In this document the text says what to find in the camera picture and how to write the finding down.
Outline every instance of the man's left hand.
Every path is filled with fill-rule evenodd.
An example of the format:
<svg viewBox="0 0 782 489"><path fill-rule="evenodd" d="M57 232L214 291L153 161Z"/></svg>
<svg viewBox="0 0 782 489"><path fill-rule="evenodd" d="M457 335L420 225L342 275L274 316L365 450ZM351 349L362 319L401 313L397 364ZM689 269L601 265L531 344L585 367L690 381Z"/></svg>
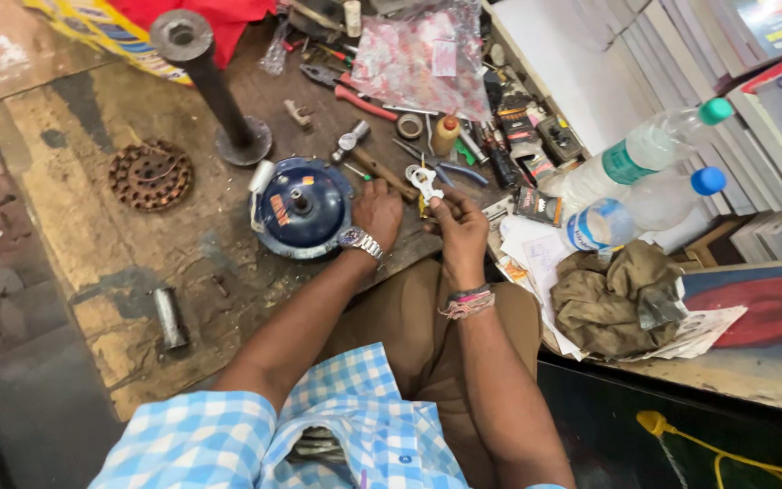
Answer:
<svg viewBox="0 0 782 489"><path fill-rule="evenodd" d="M364 182L363 194L352 201L352 224L365 230L388 253L397 239L403 218L403 200L385 180Z"/></svg>

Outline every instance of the wristwatch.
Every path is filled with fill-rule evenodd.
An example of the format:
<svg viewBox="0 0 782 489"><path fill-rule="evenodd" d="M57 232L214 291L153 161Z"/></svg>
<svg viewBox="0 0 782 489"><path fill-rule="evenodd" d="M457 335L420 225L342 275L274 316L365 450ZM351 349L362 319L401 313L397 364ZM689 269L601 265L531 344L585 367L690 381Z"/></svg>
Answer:
<svg viewBox="0 0 782 489"><path fill-rule="evenodd" d="M358 226L352 226L340 233L340 247L343 250L358 248L366 251L382 267L382 247L367 232Z"/></svg>

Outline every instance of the person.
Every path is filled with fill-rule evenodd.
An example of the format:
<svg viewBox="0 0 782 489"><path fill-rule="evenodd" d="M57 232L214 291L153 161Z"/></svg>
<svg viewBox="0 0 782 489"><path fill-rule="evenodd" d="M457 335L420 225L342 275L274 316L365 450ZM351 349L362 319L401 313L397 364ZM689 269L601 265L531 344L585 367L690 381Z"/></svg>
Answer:
<svg viewBox="0 0 782 489"><path fill-rule="evenodd" d="M441 190L426 226L442 238L441 264L410 267L344 314L379 253L342 250L212 392L141 406L91 487L574 489L535 382L537 303L513 283L488 290L487 220ZM353 201L355 230L380 252L401 217L381 179Z"/></svg>

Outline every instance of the green bottle cap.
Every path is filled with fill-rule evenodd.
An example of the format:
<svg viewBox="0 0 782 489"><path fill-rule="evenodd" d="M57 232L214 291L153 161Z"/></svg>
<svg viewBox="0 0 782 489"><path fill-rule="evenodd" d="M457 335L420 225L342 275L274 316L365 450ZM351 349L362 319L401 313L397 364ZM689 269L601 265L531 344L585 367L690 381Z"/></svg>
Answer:
<svg viewBox="0 0 782 489"><path fill-rule="evenodd" d="M732 104L724 98L712 98L699 107L699 118L705 125L718 125L734 113Z"/></svg>

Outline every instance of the hammer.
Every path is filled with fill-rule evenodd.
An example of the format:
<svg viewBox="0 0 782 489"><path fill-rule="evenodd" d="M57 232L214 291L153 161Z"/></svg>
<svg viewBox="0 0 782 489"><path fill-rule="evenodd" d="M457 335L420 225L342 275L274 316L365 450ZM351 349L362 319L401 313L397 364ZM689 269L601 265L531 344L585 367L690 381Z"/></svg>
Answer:
<svg viewBox="0 0 782 489"><path fill-rule="evenodd" d="M367 124L367 121L359 120L351 131L343 134L337 139L337 149L331 154L331 161L335 164L339 164L345 159L346 155L351 154L354 161L361 165L365 172L374 173L379 178L384 178L388 184L400 192L400 195L403 196L407 202L415 202L418 199L418 190L407 185L407 183L397 177L395 172L392 172L391 169L384 164L376 161L375 158L371 157L369 153L358 146L358 143L369 133L370 125Z"/></svg>

